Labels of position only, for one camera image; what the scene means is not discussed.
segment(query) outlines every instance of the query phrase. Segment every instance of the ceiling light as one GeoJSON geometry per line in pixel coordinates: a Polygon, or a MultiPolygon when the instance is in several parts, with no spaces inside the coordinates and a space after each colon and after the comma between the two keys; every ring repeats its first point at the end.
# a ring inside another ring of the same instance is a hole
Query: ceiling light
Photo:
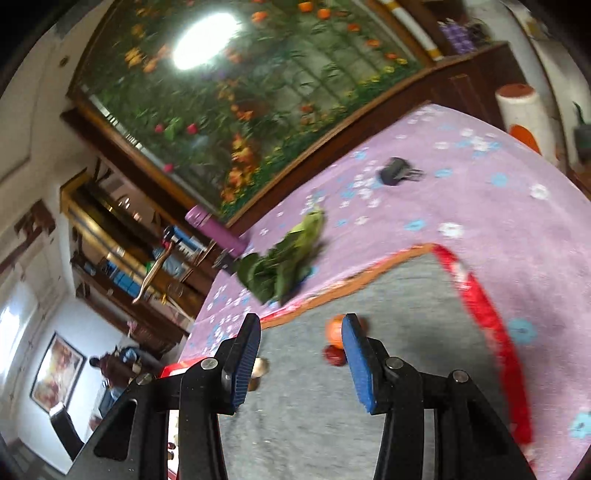
{"type": "Polygon", "coordinates": [[[240,30],[240,24],[229,13],[209,15],[189,28],[173,52],[174,64],[180,70],[207,63],[220,53],[240,30]]]}

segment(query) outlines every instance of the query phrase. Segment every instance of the metal screw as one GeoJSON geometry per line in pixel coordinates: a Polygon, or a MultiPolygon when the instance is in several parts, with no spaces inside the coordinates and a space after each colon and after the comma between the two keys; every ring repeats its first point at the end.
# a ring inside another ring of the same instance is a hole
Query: metal screw
{"type": "Polygon", "coordinates": [[[214,358],[206,358],[201,361],[201,368],[204,370],[213,370],[217,367],[217,360],[214,358]]]}
{"type": "Polygon", "coordinates": [[[154,377],[152,374],[141,374],[135,377],[135,381],[138,385],[148,385],[154,377]]]}
{"type": "Polygon", "coordinates": [[[470,378],[464,370],[454,370],[452,377],[458,383],[466,383],[470,378]]]}
{"type": "Polygon", "coordinates": [[[404,362],[400,360],[397,356],[391,356],[386,360],[386,367],[390,370],[398,370],[404,366],[404,362]]]}

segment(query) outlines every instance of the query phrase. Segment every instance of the wooden frame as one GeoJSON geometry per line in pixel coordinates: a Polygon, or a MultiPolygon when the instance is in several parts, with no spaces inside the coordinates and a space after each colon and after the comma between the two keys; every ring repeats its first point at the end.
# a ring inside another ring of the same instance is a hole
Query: wooden frame
{"type": "Polygon", "coordinates": [[[31,400],[48,413],[59,402],[67,408],[85,363],[84,355],[54,333],[31,387],[31,400]]]}

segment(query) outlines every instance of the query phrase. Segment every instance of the green leaves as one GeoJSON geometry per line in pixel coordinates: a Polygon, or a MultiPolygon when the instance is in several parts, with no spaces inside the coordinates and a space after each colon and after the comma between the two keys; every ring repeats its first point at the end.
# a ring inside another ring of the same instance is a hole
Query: green leaves
{"type": "Polygon", "coordinates": [[[252,253],[238,262],[238,280],[261,302],[284,302],[310,272],[310,263],[324,227],[324,212],[309,212],[262,257],[252,253]]]}
{"type": "Polygon", "coordinates": [[[164,138],[166,140],[170,142],[174,141],[174,137],[182,127],[181,122],[182,119],[177,116],[170,121],[168,126],[164,129],[164,138]]]}

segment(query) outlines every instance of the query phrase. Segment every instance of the gray cloth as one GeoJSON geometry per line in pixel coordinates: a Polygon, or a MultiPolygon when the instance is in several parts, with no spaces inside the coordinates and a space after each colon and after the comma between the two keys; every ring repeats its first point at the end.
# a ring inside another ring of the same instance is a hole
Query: gray cloth
{"type": "MultiPolygon", "coordinates": [[[[461,368],[504,420],[498,373],[483,335],[439,262],[425,255],[352,295],[263,331],[270,370],[234,417],[220,416],[226,467],[236,480],[373,478],[385,416],[359,403],[348,367],[326,363],[324,326],[339,313],[369,320],[368,336],[417,370],[461,368]]],[[[433,477],[433,415],[426,411],[423,478],[433,477]]]]}

